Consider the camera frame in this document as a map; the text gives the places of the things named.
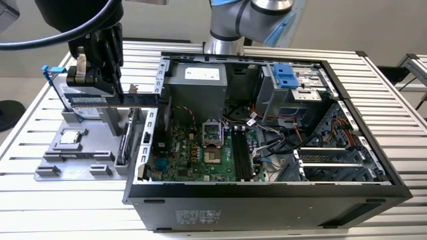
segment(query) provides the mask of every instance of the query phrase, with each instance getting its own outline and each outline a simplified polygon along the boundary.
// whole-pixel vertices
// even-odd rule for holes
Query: ram slot
[[[248,154],[245,132],[234,130],[230,134],[232,157],[234,164],[234,178],[237,181],[252,179],[252,168]]]

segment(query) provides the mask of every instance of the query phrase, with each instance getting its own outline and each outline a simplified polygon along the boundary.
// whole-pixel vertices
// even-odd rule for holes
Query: label sticker
[[[58,155],[61,158],[77,158],[77,155],[74,154],[61,154]]]
[[[178,224],[217,224],[221,210],[176,210]]]
[[[82,91],[78,91],[77,89],[73,89],[72,87],[69,87],[66,85],[66,83],[62,83],[60,85],[61,91],[64,92],[64,94],[84,94]]]
[[[254,121],[254,119],[252,118],[249,121],[246,121],[245,124],[246,124],[248,126],[252,126],[254,123],[256,123],[256,121]]]
[[[74,103],[106,103],[104,97],[73,97],[72,101]]]
[[[250,116],[250,119],[256,118],[257,116],[256,112],[252,112],[249,116]]]
[[[73,112],[82,118],[98,118],[100,114],[96,108],[73,108]]]
[[[220,70],[217,68],[186,67],[185,79],[220,80]]]

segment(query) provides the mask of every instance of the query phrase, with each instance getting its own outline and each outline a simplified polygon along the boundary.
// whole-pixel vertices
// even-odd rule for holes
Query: table surface
[[[202,51],[200,44],[124,42],[122,90],[150,92],[160,52]],[[348,230],[152,233],[130,205],[125,181],[36,182],[34,169],[61,124],[48,85],[0,146],[0,239],[427,239],[427,123],[366,57],[353,51],[245,47],[246,56],[326,60],[413,198]],[[73,63],[69,54],[61,66]]]

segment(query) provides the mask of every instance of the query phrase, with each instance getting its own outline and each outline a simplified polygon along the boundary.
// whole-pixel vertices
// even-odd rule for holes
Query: green motherboard
[[[232,132],[222,130],[221,148],[202,147],[201,131],[192,134],[190,128],[173,127],[170,140],[169,158],[161,159],[161,173],[156,167],[154,181],[164,182],[233,182],[236,181],[234,160],[232,149]],[[257,144],[253,130],[245,132],[248,144]],[[252,179],[264,181],[262,167],[258,166],[260,174]]]

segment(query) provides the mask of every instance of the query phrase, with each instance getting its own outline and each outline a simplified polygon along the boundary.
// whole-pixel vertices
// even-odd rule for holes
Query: motherboard
[[[216,145],[205,145],[204,137],[216,141]],[[249,168],[250,181],[264,181],[261,165],[249,160],[252,149],[257,146],[254,130],[241,132],[245,139],[244,148],[233,147],[233,131],[228,127],[214,129],[208,125],[205,132],[194,132],[192,128],[174,126],[172,128],[170,150],[168,158],[153,161],[152,180],[164,182],[234,182],[241,165]],[[236,165],[234,155],[242,154],[244,164]]]

